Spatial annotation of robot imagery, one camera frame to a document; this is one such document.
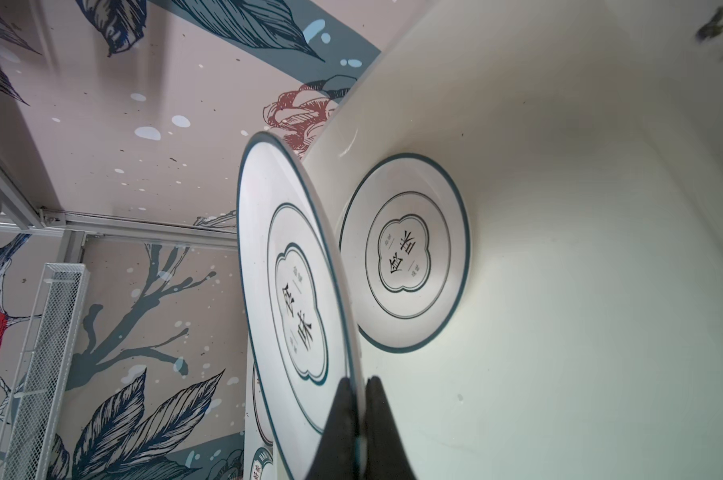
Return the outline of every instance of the black object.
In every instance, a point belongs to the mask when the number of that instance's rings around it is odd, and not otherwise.
[[[367,468],[364,478],[414,480],[380,377],[373,376],[367,381],[366,394]],[[350,380],[341,379],[307,480],[359,478],[358,458],[363,456],[357,455],[357,449],[363,445],[358,442],[355,402]]]

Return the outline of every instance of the ceramic plate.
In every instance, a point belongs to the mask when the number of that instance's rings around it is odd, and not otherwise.
[[[471,251],[460,193],[433,160],[400,154],[361,181],[340,231],[361,332],[390,352],[416,350],[460,301]]]
[[[364,405],[356,326],[327,224],[291,152],[254,135],[238,178],[241,285],[264,408],[293,478],[308,473],[340,379],[350,377]]]
[[[252,406],[254,407],[254,420],[258,425],[258,432],[265,445],[273,446],[273,430],[270,429],[270,421],[265,414],[265,400],[260,388],[260,376],[256,365],[252,365]]]

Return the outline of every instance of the red flower drawing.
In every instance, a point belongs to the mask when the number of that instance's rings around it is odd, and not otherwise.
[[[302,84],[298,90],[284,92],[278,101],[263,109],[270,132],[278,135],[303,158],[310,144],[321,133],[356,78],[335,75],[327,80]]]

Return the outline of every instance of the painted tree branch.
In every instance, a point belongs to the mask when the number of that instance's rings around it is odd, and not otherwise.
[[[97,336],[95,335],[95,319],[97,318],[97,314],[102,311],[102,308],[102,305],[99,305],[98,303],[93,303],[89,307],[89,312],[81,321],[81,326],[86,332],[86,336],[88,338],[88,343],[86,345],[84,353],[91,352],[92,349],[95,348],[95,345],[97,345]]]
[[[135,356],[149,356],[152,358],[155,358],[156,360],[161,360],[162,362],[169,362],[169,363],[175,363],[178,360],[178,357],[167,355],[165,353],[162,353],[160,351],[154,350],[155,348],[159,348],[160,346],[164,346],[167,343],[174,342],[181,336],[188,335],[188,329],[184,329],[182,332],[178,333],[174,337],[170,338],[169,340],[166,340],[165,342],[161,342],[158,345],[151,345],[151,346],[141,346],[136,349],[127,349],[122,350],[118,353],[115,357],[113,357],[111,360],[108,360],[103,363],[99,363],[97,365],[97,369],[102,372],[103,370],[106,370],[110,368],[113,364],[117,362],[121,362],[122,360],[127,360],[129,358],[135,357]],[[188,363],[183,361],[182,367],[178,370],[181,375],[188,375]]]
[[[164,296],[195,288],[217,275],[214,271],[211,271],[199,281],[194,282],[193,278],[189,276],[180,283],[168,286],[189,250],[189,246],[175,246],[167,256],[163,268],[159,270],[158,266],[161,260],[162,245],[145,245],[145,252],[148,255],[148,274],[145,277],[145,286],[142,288],[137,300],[132,304],[129,312],[126,313],[118,325],[116,325],[99,345],[97,344],[95,333],[95,319],[103,307],[97,304],[89,307],[89,312],[82,321],[82,328],[87,333],[88,344],[83,352],[73,355],[71,371],[68,375],[68,385],[66,387],[68,390],[87,384],[97,373],[108,369],[121,360],[134,356],[147,356],[163,362],[174,363],[177,361],[177,358],[157,351],[155,348],[166,345],[176,340],[179,336],[175,336],[155,346],[123,350],[107,361],[106,358],[112,352],[116,351],[118,346],[126,339],[127,335],[135,328],[137,322],[143,318],[145,313],[158,306]],[[152,290],[157,280],[162,280],[162,283],[158,285],[158,288]],[[187,331],[188,329],[185,329],[185,333],[180,334],[180,336],[186,335]],[[182,370],[181,373],[185,375],[188,370],[187,363],[183,363]]]

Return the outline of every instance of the wire mesh shelf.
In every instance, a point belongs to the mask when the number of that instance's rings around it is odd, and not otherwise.
[[[83,264],[44,265],[12,382],[10,398],[20,401],[16,411],[10,403],[0,430],[1,450],[12,418],[0,480],[46,477],[88,278]],[[35,315],[40,299],[46,299],[43,313]]]

